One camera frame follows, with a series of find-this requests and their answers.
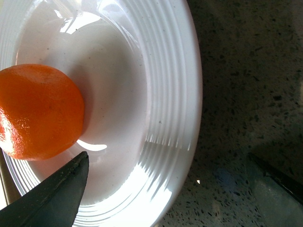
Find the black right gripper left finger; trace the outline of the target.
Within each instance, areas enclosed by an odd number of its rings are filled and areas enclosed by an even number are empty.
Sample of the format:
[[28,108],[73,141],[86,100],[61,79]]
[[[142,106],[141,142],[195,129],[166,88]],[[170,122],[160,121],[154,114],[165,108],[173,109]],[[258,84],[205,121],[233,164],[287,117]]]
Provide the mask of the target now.
[[71,227],[83,197],[89,156],[81,152],[0,211],[2,227]]

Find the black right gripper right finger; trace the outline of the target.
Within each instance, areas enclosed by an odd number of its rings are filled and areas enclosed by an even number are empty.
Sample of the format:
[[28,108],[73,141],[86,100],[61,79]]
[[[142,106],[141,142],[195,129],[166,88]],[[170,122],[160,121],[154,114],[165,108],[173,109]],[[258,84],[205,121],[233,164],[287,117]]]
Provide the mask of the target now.
[[248,159],[261,169],[263,176],[271,178],[297,202],[301,205],[303,204],[303,185],[301,183],[279,171],[253,153],[248,154]]

